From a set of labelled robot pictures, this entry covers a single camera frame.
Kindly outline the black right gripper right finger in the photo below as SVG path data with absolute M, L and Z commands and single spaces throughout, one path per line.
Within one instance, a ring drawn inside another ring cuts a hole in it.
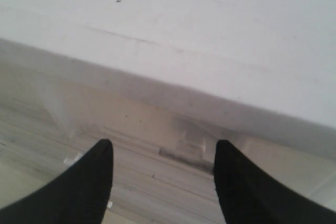
M 335 223 L 335 212 L 272 178 L 228 140 L 216 143 L 215 188 L 226 223 Z

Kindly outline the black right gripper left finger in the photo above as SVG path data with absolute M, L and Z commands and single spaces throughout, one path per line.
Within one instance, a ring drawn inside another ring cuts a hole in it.
M 99 140 L 65 172 L 1 209 L 1 223 L 102 223 L 113 184 L 113 145 Z

